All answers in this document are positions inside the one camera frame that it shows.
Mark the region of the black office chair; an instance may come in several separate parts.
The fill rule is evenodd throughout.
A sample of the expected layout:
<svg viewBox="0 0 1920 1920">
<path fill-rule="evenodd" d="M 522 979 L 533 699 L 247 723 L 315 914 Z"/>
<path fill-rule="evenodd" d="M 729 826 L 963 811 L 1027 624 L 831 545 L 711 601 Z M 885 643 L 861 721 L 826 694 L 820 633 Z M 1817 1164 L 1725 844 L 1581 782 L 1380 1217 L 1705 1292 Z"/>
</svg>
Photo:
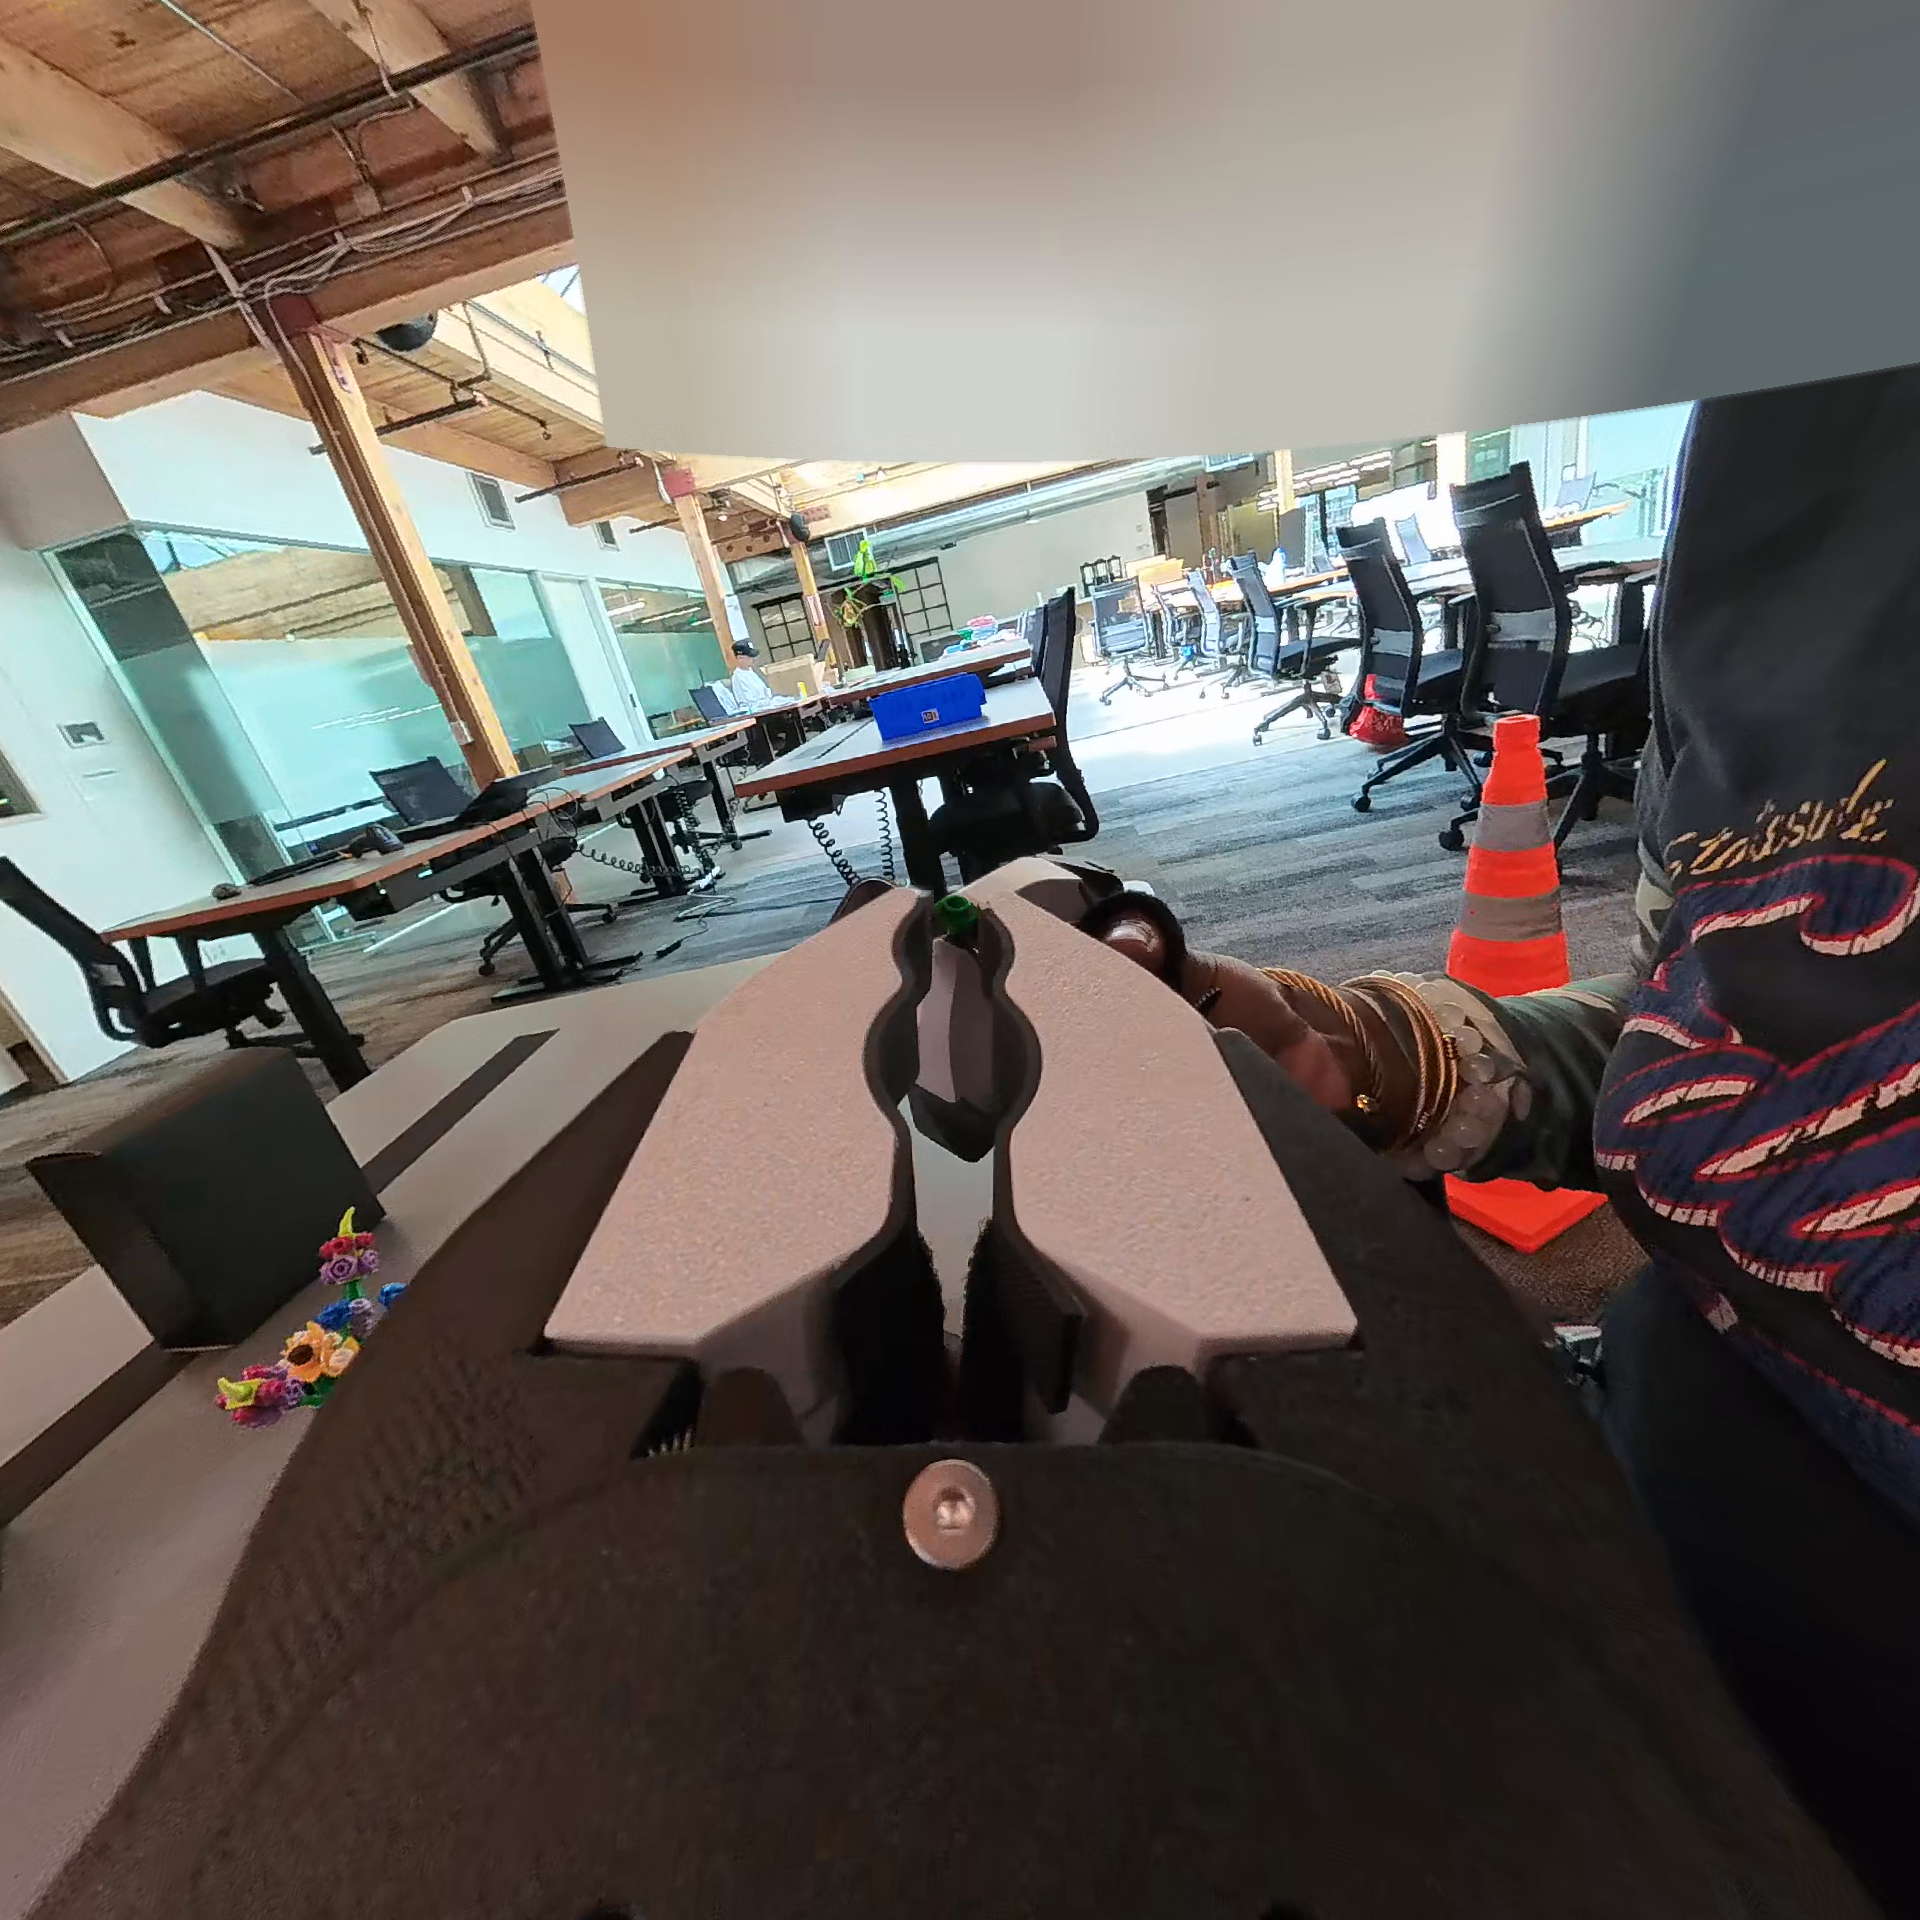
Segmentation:
<svg viewBox="0 0 1920 1920">
<path fill-rule="evenodd" d="M 97 1026 L 108 1041 L 167 1050 L 221 1035 L 229 1047 L 241 1050 L 251 1046 L 244 1035 L 247 1022 L 262 1028 L 285 1024 L 262 961 L 211 968 L 202 961 L 202 950 L 188 942 L 185 975 L 157 980 L 145 956 L 131 958 L 108 942 L 47 896 L 11 857 L 2 859 L 2 902 L 77 964 Z"/>
</svg>

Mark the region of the row of office chairs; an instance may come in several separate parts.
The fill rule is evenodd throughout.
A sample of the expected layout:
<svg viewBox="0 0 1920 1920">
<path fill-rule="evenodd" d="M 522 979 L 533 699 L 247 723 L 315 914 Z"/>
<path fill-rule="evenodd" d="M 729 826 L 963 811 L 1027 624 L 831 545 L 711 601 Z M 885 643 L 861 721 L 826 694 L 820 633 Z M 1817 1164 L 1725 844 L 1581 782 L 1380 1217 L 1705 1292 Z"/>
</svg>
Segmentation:
<svg viewBox="0 0 1920 1920">
<path fill-rule="evenodd" d="M 1375 520 L 1335 530 L 1340 563 L 1284 588 L 1237 560 L 1243 639 L 1220 686 L 1286 689 L 1255 737 L 1307 713 L 1321 737 L 1361 723 L 1406 727 L 1375 750 L 1353 798 L 1429 762 L 1463 777 L 1438 841 L 1461 850 L 1493 776 L 1495 721 L 1533 719 L 1551 763 L 1547 801 L 1561 811 L 1551 844 L 1604 801 L 1634 795 L 1647 737 L 1647 599 L 1662 558 L 1652 545 L 1575 547 L 1591 516 L 1549 516 L 1527 465 L 1453 488 L 1455 556 L 1411 566 L 1413 535 Z"/>
</svg>

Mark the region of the person's right forearm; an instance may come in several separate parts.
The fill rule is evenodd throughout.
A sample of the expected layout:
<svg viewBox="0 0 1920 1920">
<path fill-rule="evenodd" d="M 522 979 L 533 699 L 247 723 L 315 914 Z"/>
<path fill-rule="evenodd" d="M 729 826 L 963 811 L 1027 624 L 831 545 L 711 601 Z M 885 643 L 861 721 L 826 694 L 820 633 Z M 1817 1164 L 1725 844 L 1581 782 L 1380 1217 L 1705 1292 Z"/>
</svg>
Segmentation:
<svg viewBox="0 0 1920 1920">
<path fill-rule="evenodd" d="M 1463 1179 L 1598 1187 L 1594 1119 L 1636 987 L 1625 971 L 1508 998 L 1446 977 L 1418 985 L 1451 1038 L 1476 1038 L 1471 1062 L 1487 1068 L 1481 1091 L 1497 1105 L 1497 1127 L 1471 1121 L 1475 1153 L 1455 1170 Z"/>
</svg>

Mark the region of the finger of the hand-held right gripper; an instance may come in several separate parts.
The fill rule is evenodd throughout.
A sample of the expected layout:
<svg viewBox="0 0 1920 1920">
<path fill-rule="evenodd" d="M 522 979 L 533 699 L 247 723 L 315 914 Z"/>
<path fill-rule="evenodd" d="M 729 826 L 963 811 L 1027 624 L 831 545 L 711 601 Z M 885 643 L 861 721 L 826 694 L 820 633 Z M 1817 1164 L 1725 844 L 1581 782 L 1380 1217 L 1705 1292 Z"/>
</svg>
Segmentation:
<svg viewBox="0 0 1920 1920">
<path fill-rule="evenodd" d="M 1067 926 L 1109 926 L 1135 903 L 1135 891 L 1102 866 L 1027 856 L 993 872 L 993 914 L 1005 921 L 1011 903 L 1027 903 Z"/>
</svg>

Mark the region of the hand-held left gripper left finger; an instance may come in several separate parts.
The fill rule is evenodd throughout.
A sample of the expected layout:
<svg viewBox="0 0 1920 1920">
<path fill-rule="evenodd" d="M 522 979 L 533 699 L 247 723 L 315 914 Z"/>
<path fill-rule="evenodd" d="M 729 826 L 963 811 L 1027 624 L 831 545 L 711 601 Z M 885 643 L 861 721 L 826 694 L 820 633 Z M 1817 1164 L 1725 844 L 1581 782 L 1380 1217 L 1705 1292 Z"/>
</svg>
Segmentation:
<svg viewBox="0 0 1920 1920">
<path fill-rule="evenodd" d="M 546 1343 L 706 1380 L 756 1370 L 806 1434 L 931 1435 L 940 1281 L 900 1114 L 929 977 L 929 898 L 885 894 L 717 1001 Z"/>
</svg>

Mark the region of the blue bins on far desk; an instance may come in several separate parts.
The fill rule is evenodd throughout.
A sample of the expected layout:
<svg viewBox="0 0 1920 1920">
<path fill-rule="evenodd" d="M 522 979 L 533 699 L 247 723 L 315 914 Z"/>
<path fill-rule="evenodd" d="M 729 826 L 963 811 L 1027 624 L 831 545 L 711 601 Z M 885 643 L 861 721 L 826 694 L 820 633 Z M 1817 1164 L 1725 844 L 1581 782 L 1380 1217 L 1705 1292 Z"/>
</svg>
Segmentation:
<svg viewBox="0 0 1920 1920">
<path fill-rule="evenodd" d="M 987 690 L 974 673 L 900 681 L 867 695 L 877 738 L 887 747 L 966 730 L 982 719 L 986 705 Z"/>
</svg>

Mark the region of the person's right hand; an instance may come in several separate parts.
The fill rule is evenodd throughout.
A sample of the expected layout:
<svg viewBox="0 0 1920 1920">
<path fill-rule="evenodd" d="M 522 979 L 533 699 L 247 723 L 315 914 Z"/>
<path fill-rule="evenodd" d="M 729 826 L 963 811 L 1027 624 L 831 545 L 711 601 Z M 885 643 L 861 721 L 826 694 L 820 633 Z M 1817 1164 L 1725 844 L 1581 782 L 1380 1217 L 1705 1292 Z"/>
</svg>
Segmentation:
<svg viewBox="0 0 1920 1920">
<path fill-rule="evenodd" d="M 1367 1146 L 1388 1143 L 1393 1072 L 1383 1066 L 1375 1022 L 1353 998 L 1311 977 L 1212 951 L 1187 954 L 1180 994 L 1212 1026 L 1255 1043 Z"/>
</svg>

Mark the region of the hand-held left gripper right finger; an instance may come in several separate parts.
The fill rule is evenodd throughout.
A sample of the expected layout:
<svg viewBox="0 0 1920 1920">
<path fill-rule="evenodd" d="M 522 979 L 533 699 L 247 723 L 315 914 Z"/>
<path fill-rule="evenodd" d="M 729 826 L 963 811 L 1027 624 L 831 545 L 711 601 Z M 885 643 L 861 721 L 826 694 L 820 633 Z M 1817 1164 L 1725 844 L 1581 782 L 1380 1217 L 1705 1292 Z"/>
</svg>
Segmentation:
<svg viewBox="0 0 1920 1920">
<path fill-rule="evenodd" d="M 1341 1353 L 1329 1256 L 1171 987 L 1029 894 L 980 906 L 993 1217 L 966 1279 L 966 1432 L 1110 1417 L 1157 1370 Z"/>
</svg>

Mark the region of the plain black box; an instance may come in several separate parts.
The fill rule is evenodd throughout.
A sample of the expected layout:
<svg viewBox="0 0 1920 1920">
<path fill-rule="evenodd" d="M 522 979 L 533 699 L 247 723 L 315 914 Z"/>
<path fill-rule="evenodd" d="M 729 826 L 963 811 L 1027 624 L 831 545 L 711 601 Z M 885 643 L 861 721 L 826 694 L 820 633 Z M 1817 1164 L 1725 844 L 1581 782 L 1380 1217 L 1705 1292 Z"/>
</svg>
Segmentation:
<svg viewBox="0 0 1920 1920">
<path fill-rule="evenodd" d="M 28 1161 L 165 1352 L 241 1343 L 321 1274 L 377 1192 L 301 1066 L 237 1050 L 82 1140 Z"/>
</svg>

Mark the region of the lego flower model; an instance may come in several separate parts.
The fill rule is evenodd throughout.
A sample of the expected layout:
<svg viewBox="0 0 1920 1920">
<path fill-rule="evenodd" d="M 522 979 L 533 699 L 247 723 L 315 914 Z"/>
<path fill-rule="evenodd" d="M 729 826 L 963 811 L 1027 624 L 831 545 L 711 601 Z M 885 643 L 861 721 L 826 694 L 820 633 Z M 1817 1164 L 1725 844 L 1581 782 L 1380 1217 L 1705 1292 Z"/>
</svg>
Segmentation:
<svg viewBox="0 0 1920 1920">
<path fill-rule="evenodd" d="M 215 1383 L 215 1403 L 229 1424 L 262 1432 L 324 1407 L 406 1289 L 379 1281 L 377 1238 L 358 1226 L 354 1207 L 323 1241 L 317 1281 L 327 1300 L 282 1343 L 279 1356 Z"/>
</svg>

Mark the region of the orange white traffic cone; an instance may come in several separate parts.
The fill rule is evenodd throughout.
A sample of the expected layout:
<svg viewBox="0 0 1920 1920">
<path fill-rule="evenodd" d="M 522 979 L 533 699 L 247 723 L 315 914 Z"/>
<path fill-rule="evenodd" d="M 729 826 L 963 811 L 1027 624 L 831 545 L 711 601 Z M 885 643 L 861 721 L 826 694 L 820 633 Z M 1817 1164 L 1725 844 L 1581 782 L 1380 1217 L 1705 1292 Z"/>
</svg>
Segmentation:
<svg viewBox="0 0 1920 1920">
<path fill-rule="evenodd" d="M 1561 872 L 1547 826 L 1541 721 L 1495 723 L 1446 977 L 1495 999 L 1570 984 Z"/>
</svg>

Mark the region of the long wooden desk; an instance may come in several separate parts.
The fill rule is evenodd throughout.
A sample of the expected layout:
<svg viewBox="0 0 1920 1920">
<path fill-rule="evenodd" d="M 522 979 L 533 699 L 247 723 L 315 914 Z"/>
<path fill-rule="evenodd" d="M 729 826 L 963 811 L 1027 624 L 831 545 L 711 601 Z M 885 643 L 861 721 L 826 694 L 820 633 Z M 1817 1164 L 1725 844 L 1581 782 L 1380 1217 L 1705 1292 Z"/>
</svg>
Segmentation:
<svg viewBox="0 0 1920 1920">
<path fill-rule="evenodd" d="M 773 798 L 790 820 L 826 816 L 837 801 L 863 794 L 891 798 L 900 872 L 925 891 L 943 889 L 943 859 L 929 834 L 922 782 L 965 770 L 1001 747 L 1053 750 L 1066 738 L 1047 694 L 1036 680 L 990 689 L 982 713 L 906 742 L 881 738 L 875 723 L 830 727 L 766 770 L 740 782 L 742 798 Z M 108 928 L 115 944 L 155 939 L 195 946 L 247 935 L 262 954 L 289 1016 L 335 1088 L 367 1076 L 358 1041 L 349 1033 L 310 968 L 285 935 L 323 903 L 366 907 L 374 919 L 443 894 L 451 886 L 502 873 L 508 903 L 530 954 L 540 993 L 575 993 L 611 979 L 619 962 L 593 961 L 561 910 L 540 847 L 557 827 L 631 811 L 665 785 L 668 758 L 637 760 L 607 774 L 564 776 L 534 792 L 527 808 L 438 834 L 394 852 L 361 856 L 323 872 L 254 886 L 229 898 L 202 898 Z"/>
</svg>

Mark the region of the person's dark printed sweatshirt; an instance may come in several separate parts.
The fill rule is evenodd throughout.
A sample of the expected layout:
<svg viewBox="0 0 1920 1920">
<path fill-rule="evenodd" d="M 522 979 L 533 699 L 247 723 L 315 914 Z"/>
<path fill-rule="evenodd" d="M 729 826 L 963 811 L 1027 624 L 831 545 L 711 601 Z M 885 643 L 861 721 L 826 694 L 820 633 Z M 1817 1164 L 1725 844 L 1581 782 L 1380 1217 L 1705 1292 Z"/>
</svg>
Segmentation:
<svg viewBox="0 0 1920 1920">
<path fill-rule="evenodd" d="M 1596 1112 L 1625 1222 L 1916 1520 L 1917 374 L 1703 401 L 1647 633 L 1671 894 Z"/>
</svg>

